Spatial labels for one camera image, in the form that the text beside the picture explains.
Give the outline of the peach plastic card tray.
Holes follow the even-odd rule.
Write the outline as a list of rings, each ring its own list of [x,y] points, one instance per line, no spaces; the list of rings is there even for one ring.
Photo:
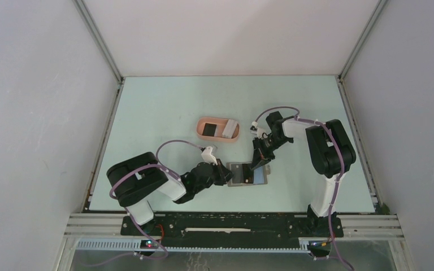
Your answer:
[[[204,141],[214,141],[214,142],[223,142],[223,143],[234,143],[238,140],[240,133],[240,124],[238,123],[237,128],[233,134],[232,138],[223,138],[222,132],[224,127],[229,119],[219,118],[219,117],[202,117],[197,121],[196,133],[199,139]],[[203,136],[203,128],[206,123],[212,123],[217,125],[217,131],[214,137]]]

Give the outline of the taupe leather card holder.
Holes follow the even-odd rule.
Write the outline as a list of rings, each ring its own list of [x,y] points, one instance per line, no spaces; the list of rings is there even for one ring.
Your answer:
[[[238,162],[227,163],[227,168],[231,171],[231,164],[236,164],[236,163],[238,163]],[[254,183],[250,183],[250,184],[245,184],[245,183],[233,184],[232,183],[232,179],[231,179],[228,182],[228,186],[229,187],[239,187],[239,186],[256,186],[256,185],[266,185],[266,184],[268,184],[267,177],[271,173],[269,165],[264,165],[262,167],[257,168],[256,170],[253,170],[253,171],[254,171]]]

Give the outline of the black VIP credit card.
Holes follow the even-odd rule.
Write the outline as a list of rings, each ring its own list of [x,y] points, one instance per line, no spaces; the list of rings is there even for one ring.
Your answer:
[[[251,169],[250,164],[242,164],[242,183],[254,183],[254,171]]]

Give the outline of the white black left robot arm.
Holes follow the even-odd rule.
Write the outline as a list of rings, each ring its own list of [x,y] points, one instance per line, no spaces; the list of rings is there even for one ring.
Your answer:
[[[146,152],[111,166],[106,176],[111,184],[110,197],[134,220],[137,231],[149,235],[156,228],[156,220],[147,196],[157,191],[174,203],[183,204],[213,185],[226,185],[233,173],[220,159],[212,158],[177,176],[161,165],[152,152]]]

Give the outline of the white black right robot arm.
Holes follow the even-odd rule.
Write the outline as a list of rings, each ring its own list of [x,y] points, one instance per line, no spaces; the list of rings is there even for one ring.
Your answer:
[[[298,137],[304,138],[312,165],[323,177],[310,203],[314,215],[306,220],[306,229],[311,235],[320,236],[329,228],[326,217],[335,212],[340,182],[356,162],[355,149],[338,119],[321,122],[298,115],[282,117],[277,108],[271,108],[267,113],[269,131],[261,128],[258,120],[250,127],[255,134],[250,169],[255,170],[274,160],[274,152],[284,144],[293,143]]]

